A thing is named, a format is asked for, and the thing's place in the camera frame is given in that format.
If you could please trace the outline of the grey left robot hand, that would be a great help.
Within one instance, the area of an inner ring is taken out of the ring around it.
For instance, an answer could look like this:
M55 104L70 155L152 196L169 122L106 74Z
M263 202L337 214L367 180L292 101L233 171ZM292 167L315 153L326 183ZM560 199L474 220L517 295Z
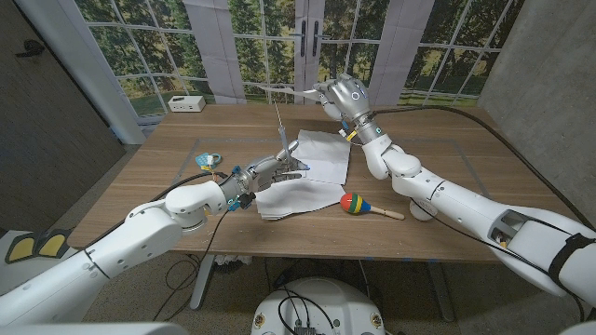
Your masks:
M273 183L302 178L301 171L309 166L291 153L299 146L295 140L289 149L282 149L277 154L257 158L243 168L235 167L232 174L219 183L228 209L246 209L251 205L256 193L268 189Z

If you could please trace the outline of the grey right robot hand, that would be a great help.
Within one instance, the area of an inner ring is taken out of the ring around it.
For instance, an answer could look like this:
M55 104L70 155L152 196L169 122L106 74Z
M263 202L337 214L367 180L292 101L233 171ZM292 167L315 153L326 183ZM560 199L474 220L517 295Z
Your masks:
M333 119L350 123L364 146L385 150L391 139L378 126L370 109L369 92L364 84L349 74L340 74L313 85L324 111Z

